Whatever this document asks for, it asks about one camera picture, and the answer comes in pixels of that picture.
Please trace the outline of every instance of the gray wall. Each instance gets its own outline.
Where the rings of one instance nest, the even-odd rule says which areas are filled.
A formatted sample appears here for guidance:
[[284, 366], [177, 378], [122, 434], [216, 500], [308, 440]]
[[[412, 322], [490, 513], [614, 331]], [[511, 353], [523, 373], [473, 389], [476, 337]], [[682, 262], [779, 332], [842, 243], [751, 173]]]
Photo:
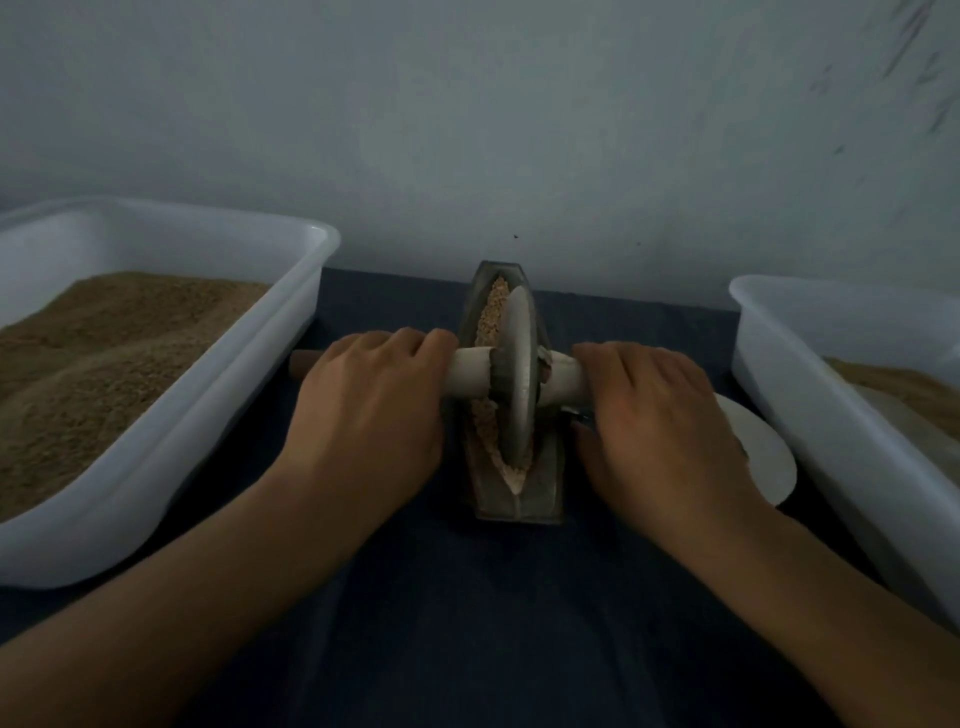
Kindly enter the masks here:
[[340, 267], [729, 305], [960, 293], [947, 0], [7, 0], [0, 205], [302, 215]]

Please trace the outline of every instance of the person's left forearm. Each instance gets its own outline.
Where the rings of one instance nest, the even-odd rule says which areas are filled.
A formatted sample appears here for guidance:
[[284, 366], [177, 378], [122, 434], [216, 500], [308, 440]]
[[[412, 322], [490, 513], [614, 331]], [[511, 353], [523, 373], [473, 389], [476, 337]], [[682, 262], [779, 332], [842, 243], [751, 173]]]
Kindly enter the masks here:
[[260, 629], [362, 543], [276, 471], [223, 510], [0, 649], [5, 726], [170, 722]]

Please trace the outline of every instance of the person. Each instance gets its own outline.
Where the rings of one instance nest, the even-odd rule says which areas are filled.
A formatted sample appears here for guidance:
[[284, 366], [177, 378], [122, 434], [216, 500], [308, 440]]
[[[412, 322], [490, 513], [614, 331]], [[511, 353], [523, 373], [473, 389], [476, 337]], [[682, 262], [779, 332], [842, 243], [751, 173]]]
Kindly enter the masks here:
[[[456, 348], [447, 331], [411, 329], [330, 346], [255, 485], [0, 648], [3, 725], [175, 719], [438, 468]], [[844, 724], [960, 725], [960, 642], [766, 503], [703, 370], [633, 343], [574, 355], [599, 433], [577, 427], [577, 449], [622, 521], [779, 651]]]

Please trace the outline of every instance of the blue tablecloth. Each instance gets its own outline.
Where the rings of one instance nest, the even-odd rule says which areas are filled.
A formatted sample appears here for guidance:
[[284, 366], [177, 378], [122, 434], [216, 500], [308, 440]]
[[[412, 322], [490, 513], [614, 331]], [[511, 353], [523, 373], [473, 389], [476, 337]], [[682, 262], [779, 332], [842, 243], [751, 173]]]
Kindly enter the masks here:
[[[299, 346], [412, 326], [456, 330], [467, 287], [329, 270]], [[685, 352], [718, 392], [738, 314], [538, 293], [555, 349], [633, 340]], [[0, 590], [0, 642], [176, 538], [255, 482], [297, 396], [277, 372], [137, 554], [52, 592]], [[561, 526], [478, 522], [448, 434], [444, 464], [328, 584], [249, 644], [187, 725], [834, 724], [779, 654], [671, 558], [618, 523], [575, 458]], [[782, 509], [875, 576], [801, 473]]]

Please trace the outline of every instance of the white plastic tray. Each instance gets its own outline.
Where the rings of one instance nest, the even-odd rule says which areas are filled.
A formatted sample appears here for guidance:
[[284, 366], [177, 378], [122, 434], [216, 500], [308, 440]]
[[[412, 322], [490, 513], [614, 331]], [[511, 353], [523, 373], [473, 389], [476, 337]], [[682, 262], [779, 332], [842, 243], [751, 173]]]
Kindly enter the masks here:
[[0, 524], [0, 584], [70, 584], [142, 545], [312, 318], [339, 245], [335, 229], [310, 220], [140, 200], [62, 200], [0, 216], [0, 327], [103, 273], [272, 285], [83, 474]]
[[823, 360], [905, 367], [960, 389], [960, 300], [767, 276], [735, 279], [731, 293], [743, 307], [737, 380], [888, 585], [960, 626], [960, 487]]

